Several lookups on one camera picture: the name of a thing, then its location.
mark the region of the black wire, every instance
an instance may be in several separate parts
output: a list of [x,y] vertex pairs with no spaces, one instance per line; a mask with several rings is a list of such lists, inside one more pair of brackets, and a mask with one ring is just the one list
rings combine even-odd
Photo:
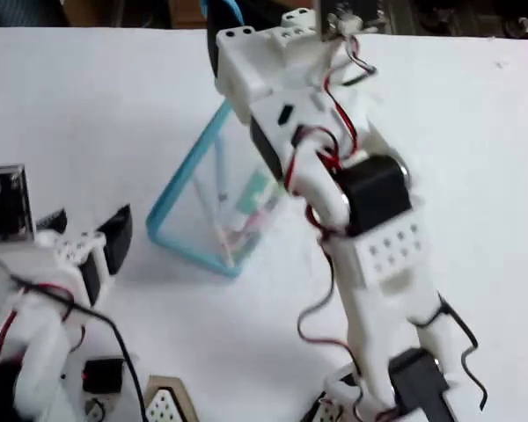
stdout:
[[464,369],[464,371],[466,371],[467,376],[471,378],[471,380],[480,388],[481,392],[483,393],[483,398],[481,399],[481,403],[479,404],[479,408],[483,410],[483,408],[485,407],[485,404],[487,403],[487,398],[488,398],[487,389],[485,389],[485,386],[483,385],[483,383],[475,377],[475,375],[472,373],[469,367],[467,367],[467,363],[466,363],[467,356],[469,356],[470,354],[472,354],[473,352],[477,350],[477,348],[479,347],[479,342],[477,341],[477,338],[467,326],[466,322],[463,319],[461,319],[461,316],[459,316],[458,312],[456,312],[454,308],[450,306],[448,302],[444,300],[442,301],[443,303],[445,303],[445,306],[447,307],[448,315],[450,315],[450,317],[453,318],[456,324],[459,325],[459,328],[461,328],[466,334],[466,336],[469,338],[469,341],[472,342],[471,347],[468,347],[467,349],[465,349],[463,353],[461,353],[461,366]]
[[65,306],[72,307],[74,310],[78,312],[82,312],[83,314],[86,314],[90,317],[94,317],[96,319],[99,319],[100,321],[103,321],[107,325],[110,326],[110,328],[114,331],[115,338],[117,339],[117,343],[120,345],[121,348],[121,354],[123,355],[123,359],[125,360],[125,363],[127,364],[129,368],[129,372],[131,373],[131,378],[133,379],[133,384],[135,386],[137,399],[139,400],[139,407],[141,408],[141,419],[143,422],[149,422],[147,419],[147,411],[144,407],[144,401],[143,401],[143,393],[141,392],[141,385],[139,384],[139,379],[137,377],[137,373],[135,371],[135,367],[133,366],[133,361],[131,360],[131,357],[129,356],[129,352],[127,350],[127,347],[125,346],[125,342],[123,341],[123,337],[120,334],[120,331],[118,330],[117,326],[115,325],[114,321],[112,321],[109,317],[100,314],[99,312],[86,308],[79,303],[73,302],[70,299],[65,299],[64,297],[60,295],[56,295],[55,293],[52,293],[47,288],[37,286],[36,284],[33,284],[30,280],[25,280],[16,274],[12,273],[8,266],[0,260],[0,268],[5,271],[10,278],[16,282],[20,287],[24,287],[29,292],[37,292],[40,295],[44,295],[48,297],[49,299],[52,299],[53,301],[59,302]]
[[370,76],[374,76],[378,73],[377,68],[373,68],[373,71],[371,72],[364,72],[361,75],[358,75],[356,77],[353,77],[352,79],[349,79],[348,81],[344,81],[341,85],[342,86],[352,86],[361,83],[363,80],[369,78]]
[[100,402],[96,397],[92,399],[92,401],[99,406],[99,409],[102,411],[102,418],[99,420],[99,422],[104,422],[104,419],[106,419],[106,408]]
[[469,356],[470,354],[472,354],[479,348],[479,342],[477,341],[477,338],[475,337],[473,332],[470,330],[466,322],[461,318],[461,316],[459,316],[458,312],[456,312],[456,310],[442,296],[440,296],[440,308],[438,308],[436,313],[428,321],[424,323],[417,323],[415,321],[409,321],[409,322],[412,325],[414,325],[416,328],[425,329],[429,325],[434,323],[434,321],[436,321],[436,319],[440,317],[441,315],[450,316],[454,320],[454,322],[459,326],[459,328],[462,329],[462,331],[465,333],[467,338],[469,338],[469,341],[472,344],[467,349],[465,349],[463,353],[461,353],[461,367],[466,372],[466,375],[475,383],[475,385],[477,385],[480,388],[481,393],[483,394],[483,398],[481,399],[479,408],[480,410],[483,410],[483,408],[485,407],[485,404],[487,403],[487,399],[488,399],[487,389],[485,388],[483,383],[479,381],[479,379],[477,379],[477,377],[469,369],[469,367],[467,366],[467,362],[466,362],[467,356]]

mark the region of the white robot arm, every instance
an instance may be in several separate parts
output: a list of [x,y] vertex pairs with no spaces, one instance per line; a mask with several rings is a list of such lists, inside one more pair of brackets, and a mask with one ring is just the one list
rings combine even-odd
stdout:
[[[59,213],[36,228],[23,166],[0,167],[0,420],[77,420],[62,371],[127,255],[132,219],[127,206],[72,239],[55,231],[65,226]],[[70,327],[81,332],[76,345]]]
[[[321,403],[335,405],[346,421],[476,420],[473,385],[483,392],[481,409],[487,392],[466,356],[477,341],[432,286],[422,202],[410,194],[407,167],[352,88],[376,73],[359,57],[362,22],[352,4],[315,6],[317,13],[291,11],[281,26],[264,31],[220,31],[216,87],[250,126],[276,178],[307,201],[307,218],[332,263],[348,343],[300,334],[344,346],[354,363],[327,377]],[[472,340],[461,363],[473,382],[458,376],[452,320]],[[403,325],[415,328],[416,341],[395,345]]]

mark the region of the blue acrylic frame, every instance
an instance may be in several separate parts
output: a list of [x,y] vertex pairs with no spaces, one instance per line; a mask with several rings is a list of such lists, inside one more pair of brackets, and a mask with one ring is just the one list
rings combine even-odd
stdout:
[[223,126],[227,116],[231,112],[231,105],[225,100],[217,109],[216,113],[209,124],[203,129],[202,134],[198,138],[193,148],[188,152],[186,158],[172,176],[165,190],[158,197],[155,205],[147,217],[147,233],[149,239],[164,248],[176,252],[183,258],[195,262],[199,266],[203,266],[211,271],[221,273],[227,277],[237,277],[241,270],[242,264],[234,267],[229,267],[223,264],[221,257],[218,255],[201,254],[185,246],[177,239],[164,236],[160,233],[160,228],[165,218],[170,213],[173,205],[178,200],[184,186],[192,177],[197,164],[202,160],[207,153],[209,147],[218,139],[219,131]]

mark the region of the transparent plastic box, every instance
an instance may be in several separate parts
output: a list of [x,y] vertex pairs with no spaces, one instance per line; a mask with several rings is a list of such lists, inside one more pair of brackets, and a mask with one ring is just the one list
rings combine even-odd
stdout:
[[225,101],[147,218],[150,239],[212,271],[236,277],[283,189]]

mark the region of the white table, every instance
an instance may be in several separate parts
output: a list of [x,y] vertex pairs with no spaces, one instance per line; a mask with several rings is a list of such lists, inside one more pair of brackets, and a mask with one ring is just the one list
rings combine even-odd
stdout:
[[[234,281],[145,235],[221,102],[204,36],[0,29],[0,163],[27,164],[34,214],[66,207],[74,232],[131,202],[134,242],[109,302],[129,347],[149,372],[181,377],[203,421],[290,422],[348,361],[297,337],[299,310],[328,283],[301,204]],[[469,363],[488,386],[483,419],[528,420],[528,42],[372,35],[363,56],[380,69],[364,89],[428,200],[434,282],[481,344]],[[309,327],[345,328],[338,298]],[[94,342],[84,349],[116,351]]]

